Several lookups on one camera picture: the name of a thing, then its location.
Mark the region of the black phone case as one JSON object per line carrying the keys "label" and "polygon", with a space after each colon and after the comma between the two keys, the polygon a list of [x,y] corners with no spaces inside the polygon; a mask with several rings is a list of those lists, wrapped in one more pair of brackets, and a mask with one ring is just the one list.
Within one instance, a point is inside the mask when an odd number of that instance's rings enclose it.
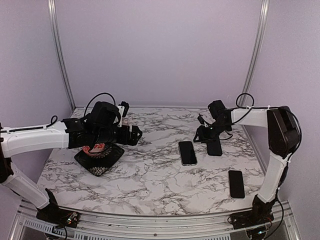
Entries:
{"label": "black phone case", "polygon": [[220,157],[223,154],[221,142],[219,139],[215,141],[207,142],[206,147],[207,147],[207,154],[209,156]]}

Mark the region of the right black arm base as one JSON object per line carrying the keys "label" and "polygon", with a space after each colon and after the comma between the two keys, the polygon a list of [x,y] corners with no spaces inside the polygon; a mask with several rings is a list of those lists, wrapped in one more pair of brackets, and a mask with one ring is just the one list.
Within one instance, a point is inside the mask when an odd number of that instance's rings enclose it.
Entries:
{"label": "right black arm base", "polygon": [[276,199],[274,198],[272,201],[264,203],[256,195],[253,199],[251,210],[232,213],[228,218],[228,222],[232,224],[235,230],[271,223],[274,220],[272,208]]}

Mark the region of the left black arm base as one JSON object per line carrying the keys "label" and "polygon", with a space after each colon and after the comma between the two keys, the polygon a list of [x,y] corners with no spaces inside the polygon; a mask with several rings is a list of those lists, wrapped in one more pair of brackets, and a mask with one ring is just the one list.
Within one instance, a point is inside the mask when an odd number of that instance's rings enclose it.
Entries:
{"label": "left black arm base", "polygon": [[47,188],[45,191],[48,194],[49,203],[43,208],[36,208],[36,218],[62,227],[76,228],[78,226],[80,214],[77,211],[60,208],[54,194]]}

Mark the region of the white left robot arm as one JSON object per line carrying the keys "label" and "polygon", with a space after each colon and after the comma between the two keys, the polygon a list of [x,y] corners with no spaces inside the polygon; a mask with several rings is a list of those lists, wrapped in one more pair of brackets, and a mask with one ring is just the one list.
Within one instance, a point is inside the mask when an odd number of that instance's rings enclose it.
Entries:
{"label": "white left robot arm", "polygon": [[75,149],[97,144],[117,143],[135,146],[142,137],[142,131],[136,125],[123,122],[129,105],[122,102],[114,105],[98,101],[91,112],[85,112],[81,118],[52,120],[48,125],[23,128],[5,127],[0,130],[0,183],[18,195],[29,200],[53,223],[63,219],[63,211],[55,203],[55,197],[49,190],[40,187],[22,173],[12,163],[15,155],[47,150]]}

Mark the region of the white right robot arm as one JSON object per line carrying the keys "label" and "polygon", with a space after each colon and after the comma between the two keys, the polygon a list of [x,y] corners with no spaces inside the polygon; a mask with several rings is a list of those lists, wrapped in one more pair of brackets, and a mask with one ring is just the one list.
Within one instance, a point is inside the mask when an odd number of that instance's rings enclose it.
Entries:
{"label": "white right robot arm", "polygon": [[291,157],[302,142],[299,120],[291,109],[284,106],[225,108],[220,100],[208,106],[213,123],[198,116],[200,126],[196,129],[195,143],[220,144],[220,134],[230,132],[235,125],[267,129],[269,162],[263,183],[254,197],[247,219],[258,224],[267,216],[266,207],[271,207],[278,190],[287,176]]}

